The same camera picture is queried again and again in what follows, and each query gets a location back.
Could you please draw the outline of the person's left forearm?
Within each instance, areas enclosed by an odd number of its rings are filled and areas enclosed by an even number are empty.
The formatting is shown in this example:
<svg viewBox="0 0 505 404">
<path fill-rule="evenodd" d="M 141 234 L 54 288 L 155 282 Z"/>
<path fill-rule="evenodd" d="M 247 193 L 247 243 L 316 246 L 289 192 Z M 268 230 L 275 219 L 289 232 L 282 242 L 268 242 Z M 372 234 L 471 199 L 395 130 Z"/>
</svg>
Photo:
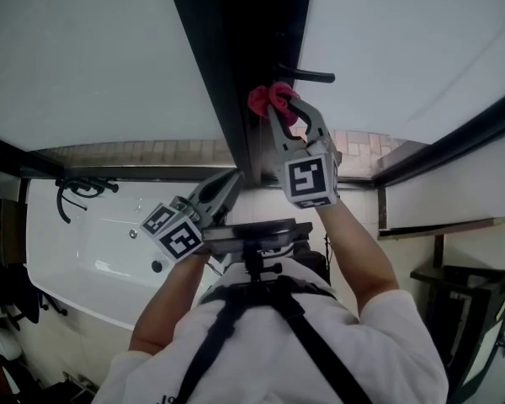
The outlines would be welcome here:
<svg viewBox="0 0 505 404">
<path fill-rule="evenodd" d="M 209 258 L 208 252 L 193 253 L 174 264 L 137 320 L 129 351 L 155 355 L 172 342 L 175 327 L 193 305 Z"/>
</svg>

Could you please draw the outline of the person's right forearm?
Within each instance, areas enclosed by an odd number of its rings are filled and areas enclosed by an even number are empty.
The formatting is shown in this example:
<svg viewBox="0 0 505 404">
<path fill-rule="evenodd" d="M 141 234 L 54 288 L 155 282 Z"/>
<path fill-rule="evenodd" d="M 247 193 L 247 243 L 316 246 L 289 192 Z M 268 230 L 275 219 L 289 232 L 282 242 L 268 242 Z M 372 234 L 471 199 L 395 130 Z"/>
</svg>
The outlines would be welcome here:
<svg viewBox="0 0 505 404">
<path fill-rule="evenodd" d="M 316 212 L 358 311 L 377 295 L 399 288 L 390 260 L 342 201 L 319 207 Z"/>
</svg>

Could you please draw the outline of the black framed glass window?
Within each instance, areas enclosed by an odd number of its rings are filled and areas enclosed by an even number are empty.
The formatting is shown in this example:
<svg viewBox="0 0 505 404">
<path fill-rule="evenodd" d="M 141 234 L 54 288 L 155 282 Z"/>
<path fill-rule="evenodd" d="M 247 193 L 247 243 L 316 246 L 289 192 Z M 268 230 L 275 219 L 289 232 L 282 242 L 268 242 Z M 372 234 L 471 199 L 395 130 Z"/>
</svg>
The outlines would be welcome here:
<svg viewBox="0 0 505 404">
<path fill-rule="evenodd" d="M 0 172 L 252 182 L 215 0 L 205 11 L 209 41 L 183 0 L 0 0 Z"/>
</svg>

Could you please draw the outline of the white shirt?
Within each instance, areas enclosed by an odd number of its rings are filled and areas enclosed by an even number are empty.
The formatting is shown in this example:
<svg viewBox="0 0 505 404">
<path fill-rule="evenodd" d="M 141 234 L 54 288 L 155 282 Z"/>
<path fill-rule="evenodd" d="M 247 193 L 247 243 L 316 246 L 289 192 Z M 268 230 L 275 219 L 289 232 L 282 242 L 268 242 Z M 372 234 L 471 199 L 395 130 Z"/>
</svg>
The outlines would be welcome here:
<svg viewBox="0 0 505 404">
<path fill-rule="evenodd" d="M 285 259 L 286 275 L 317 285 L 320 295 L 298 295 L 307 321 L 327 342 L 373 404 L 445 404 L 448 380 L 412 296 L 391 290 L 371 299 L 358 316 L 308 268 Z M 223 307 L 196 306 L 178 323 L 173 340 L 150 355 L 116 355 L 93 404 L 173 404 L 187 368 Z M 338 396 L 283 318 L 269 307 L 237 321 L 188 404 L 338 404 Z"/>
</svg>

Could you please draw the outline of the pink cleaning cloth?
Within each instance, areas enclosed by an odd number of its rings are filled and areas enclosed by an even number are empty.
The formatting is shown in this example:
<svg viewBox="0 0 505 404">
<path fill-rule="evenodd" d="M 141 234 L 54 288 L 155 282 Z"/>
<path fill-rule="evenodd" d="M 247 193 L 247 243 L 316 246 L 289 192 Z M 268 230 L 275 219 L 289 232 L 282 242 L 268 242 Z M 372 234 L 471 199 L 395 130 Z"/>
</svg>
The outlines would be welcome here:
<svg viewBox="0 0 505 404">
<path fill-rule="evenodd" d="M 275 82 L 270 87 L 258 86 L 254 88 L 247 98 L 249 109 L 260 117 L 268 118 L 268 106 L 272 105 L 278 111 L 287 126 L 294 125 L 298 116 L 289 109 L 288 99 L 299 98 L 299 94 L 285 82 Z"/>
</svg>

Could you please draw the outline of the black chest harness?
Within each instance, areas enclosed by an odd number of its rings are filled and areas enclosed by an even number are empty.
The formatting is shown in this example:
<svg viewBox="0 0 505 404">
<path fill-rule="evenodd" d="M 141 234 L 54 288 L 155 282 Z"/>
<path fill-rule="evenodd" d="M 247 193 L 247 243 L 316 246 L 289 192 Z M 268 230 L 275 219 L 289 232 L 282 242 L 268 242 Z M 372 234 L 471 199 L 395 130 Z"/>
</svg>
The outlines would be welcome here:
<svg viewBox="0 0 505 404">
<path fill-rule="evenodd" d="M 295 295 L 329 296 L 317 285 L 280 275 L 277 279 L 218 286 L 201 299 L 201 304 L 224 302 L 215 322 L 186 370 L 174 404 L 186 404 L 200 380 L 216 361 L 235 324 L 245 311 L 271 306 L 286 321 L 295 337 L 321 374 L 344 404 L 372 404 L 364 389 L 353 377 L 327 342 L 306 320 L 305 309 Z"/>
</svg>

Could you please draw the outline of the wooden shelf board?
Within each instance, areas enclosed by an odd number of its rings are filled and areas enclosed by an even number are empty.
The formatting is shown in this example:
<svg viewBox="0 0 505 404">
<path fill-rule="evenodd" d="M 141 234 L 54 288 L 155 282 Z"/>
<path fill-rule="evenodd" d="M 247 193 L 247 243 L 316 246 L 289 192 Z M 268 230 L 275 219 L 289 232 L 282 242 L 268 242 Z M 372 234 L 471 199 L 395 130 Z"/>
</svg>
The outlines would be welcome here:
<svg viewBox="0 0 505 404">
<path fill-rule="evenodd" d="M 441 268 L 444 263 L 444 246 L 446 235 L 467 231 L 477 231 L 489 227 L 500 226 L 502 224 L 505 224 L 505 216 L 433 226 L 411 226 L 391 229 L 379 229 L 377 239 L 379 241 L 388 241 L 418 237 L 433 237 L 434 247 L 432 265 L 434 268 Z"/>
</svg>

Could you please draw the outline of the black office chair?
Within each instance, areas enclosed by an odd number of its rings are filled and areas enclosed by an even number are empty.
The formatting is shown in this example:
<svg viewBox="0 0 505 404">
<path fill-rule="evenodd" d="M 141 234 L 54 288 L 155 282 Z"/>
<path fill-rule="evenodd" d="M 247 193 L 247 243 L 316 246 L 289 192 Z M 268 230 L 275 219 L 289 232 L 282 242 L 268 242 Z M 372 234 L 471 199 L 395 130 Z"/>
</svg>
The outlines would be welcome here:
<svg viewBox="0 0 505 404">
<path fill-rule="evenodd" d="M 59 315 L 68 316 L 66 308 L 33 285 L 24 265 L 14 264 L 5 268 L 0 264 L 0 308 L 4 309 L 15 330 L 21 330 L 19 322 L 22 320 L 37 324 L 40 311 L 48 311 L 50 307 Z"/>
</svg>

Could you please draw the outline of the dark metal rack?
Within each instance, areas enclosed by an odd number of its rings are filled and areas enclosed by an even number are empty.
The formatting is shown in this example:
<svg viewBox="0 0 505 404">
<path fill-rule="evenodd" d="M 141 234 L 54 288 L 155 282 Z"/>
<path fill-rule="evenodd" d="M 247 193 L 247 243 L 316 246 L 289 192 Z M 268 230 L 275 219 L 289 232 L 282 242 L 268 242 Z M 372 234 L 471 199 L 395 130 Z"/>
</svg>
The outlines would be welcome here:
<svg viewBox="0 0 505 404">
<path fill-rule="evenodd" d="M 45 388 L 44 404 L 92 404 L 98 387 L 83 375 L 75 377 L 62 372 L 64 380 Z"/>
</svg>

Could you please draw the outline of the black window handle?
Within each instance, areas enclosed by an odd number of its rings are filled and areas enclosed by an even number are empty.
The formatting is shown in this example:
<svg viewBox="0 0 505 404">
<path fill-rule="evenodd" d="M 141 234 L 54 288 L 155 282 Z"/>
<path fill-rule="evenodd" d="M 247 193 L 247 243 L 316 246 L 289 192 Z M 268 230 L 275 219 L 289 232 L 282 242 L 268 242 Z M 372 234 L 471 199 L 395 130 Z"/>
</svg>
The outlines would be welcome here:
<svg viewBox="0 0 505 404">
<path fill-rule="evenodd" d="M 280 63 L 273 66 L 273 73 L 276 77 L 287 78 L 289 80 L 301 80 L 306 82 L 334 83 L 336 76 L 330 72 L 312 72 L 296 68 L 290 68 Z"/>
</svg>

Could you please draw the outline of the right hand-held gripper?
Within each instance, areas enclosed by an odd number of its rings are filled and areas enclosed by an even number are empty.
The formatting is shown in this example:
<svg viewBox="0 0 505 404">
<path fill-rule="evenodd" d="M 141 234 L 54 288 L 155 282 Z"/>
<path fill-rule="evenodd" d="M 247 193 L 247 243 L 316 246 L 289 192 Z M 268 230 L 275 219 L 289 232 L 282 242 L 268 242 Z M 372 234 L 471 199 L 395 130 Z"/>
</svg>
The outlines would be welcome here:
<svg viewBox="0 0 505 404">
<path fill-rule="evenodd" d="M 288 110 L 306 123 L 306 139 L 293 136 L 275 107 L 267 107 L 277 152 L 275 175 L 284 194 L 302 210 L 334 205 L 342 153 L 335 147 L 317 108 L 301 98 L 291 98 Z"/>
</svg>

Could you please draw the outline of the black phone mount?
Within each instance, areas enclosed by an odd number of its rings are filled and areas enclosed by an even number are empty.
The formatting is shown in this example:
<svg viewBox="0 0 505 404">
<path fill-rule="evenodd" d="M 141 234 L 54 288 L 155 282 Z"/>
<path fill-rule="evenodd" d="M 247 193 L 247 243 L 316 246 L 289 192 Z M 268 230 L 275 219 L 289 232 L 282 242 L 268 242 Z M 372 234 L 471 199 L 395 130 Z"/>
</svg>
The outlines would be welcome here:
<svg viewBox="0 0 505 404">
<path fill-rule="evenodd" d="M 266 266 L 264 257 L 256 248 L 245 248 L 240 259 L 232 263 L 242 268 L 247 276 L 247 284 L 257 284 L 262 281 L 262 274 L 281 274 L 283 269 L 280 262 Z"/>
</svg>

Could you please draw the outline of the brown wooden cabinet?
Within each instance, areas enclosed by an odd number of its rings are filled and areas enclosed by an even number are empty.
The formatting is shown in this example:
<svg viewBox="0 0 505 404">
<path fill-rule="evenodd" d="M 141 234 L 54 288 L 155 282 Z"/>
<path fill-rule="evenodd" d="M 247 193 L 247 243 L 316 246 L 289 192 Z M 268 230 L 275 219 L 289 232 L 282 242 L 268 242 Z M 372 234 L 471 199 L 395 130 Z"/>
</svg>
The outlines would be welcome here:
<svg viewBox="0 0 505 404">
<path fill-rule="evenodd" d="M 3 199 L 1 206 L 0 249 L 7 268 L 26 263 L 27 205 Z"/>
</svg>

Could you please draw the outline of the black metal stand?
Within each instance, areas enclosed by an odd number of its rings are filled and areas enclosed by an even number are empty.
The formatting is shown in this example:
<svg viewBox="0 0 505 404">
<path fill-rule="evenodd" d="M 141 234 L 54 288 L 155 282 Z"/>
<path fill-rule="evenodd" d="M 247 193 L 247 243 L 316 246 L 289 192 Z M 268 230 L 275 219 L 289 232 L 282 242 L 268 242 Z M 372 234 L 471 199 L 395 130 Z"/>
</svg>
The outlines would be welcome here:
<svg viewBox="0 0 505 404">
<path fill-rule="evenodd" d="M 447 404 L 463 404 L 505 354 L 505 269 L 422 267 L 411 278 L 429 285 L 424 323 L 445 367 Z"/>
</svg>

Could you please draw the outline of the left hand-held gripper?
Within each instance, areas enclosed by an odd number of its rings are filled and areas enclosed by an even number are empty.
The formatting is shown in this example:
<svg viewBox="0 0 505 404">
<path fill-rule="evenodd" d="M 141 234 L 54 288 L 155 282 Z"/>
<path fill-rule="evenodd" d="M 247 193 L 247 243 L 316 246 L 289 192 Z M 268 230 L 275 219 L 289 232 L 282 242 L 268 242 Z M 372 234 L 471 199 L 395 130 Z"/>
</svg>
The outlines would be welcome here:
<svg viewBox="0 0 505 404">
<path fill-rule="evenodd" d="M 159 204 L 140 224 L 141 230 L 175 263 L 198 252 L 204 229 L 223 226 L 243 187 L 242 172 L 228 169 L 200 183 L 189 197 Z"/>
</svg>

